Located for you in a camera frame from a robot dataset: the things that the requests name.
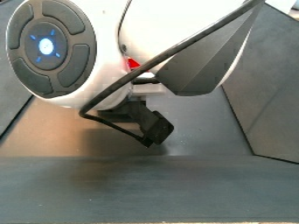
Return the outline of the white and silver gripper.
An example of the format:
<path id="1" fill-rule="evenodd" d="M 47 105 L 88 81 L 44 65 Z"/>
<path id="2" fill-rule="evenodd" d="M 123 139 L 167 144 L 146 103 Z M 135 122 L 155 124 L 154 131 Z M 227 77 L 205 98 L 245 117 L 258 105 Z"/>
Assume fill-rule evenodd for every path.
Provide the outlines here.
<path id="1" fill-rule="evenodd" d="M 131 95 L 148 96 L 163 95 L 166 92 L 164 85 L 159 82 L 151 72 L 140 74 L 131 81 Z"/>

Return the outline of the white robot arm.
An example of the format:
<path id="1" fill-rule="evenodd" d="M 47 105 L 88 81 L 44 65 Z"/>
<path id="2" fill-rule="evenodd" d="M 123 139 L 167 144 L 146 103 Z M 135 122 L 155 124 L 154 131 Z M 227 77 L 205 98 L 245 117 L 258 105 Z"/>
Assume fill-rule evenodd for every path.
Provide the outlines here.
<path id="1" fill-rule="evenodd" d="M 23 0 L 6 30 L 15 75 L 36 97 L 79 109 L 152 61 L 158 82 L 127 83 L 98 110 L 162 88 L 206 95 L 239 63 L 265 1 Z"/>

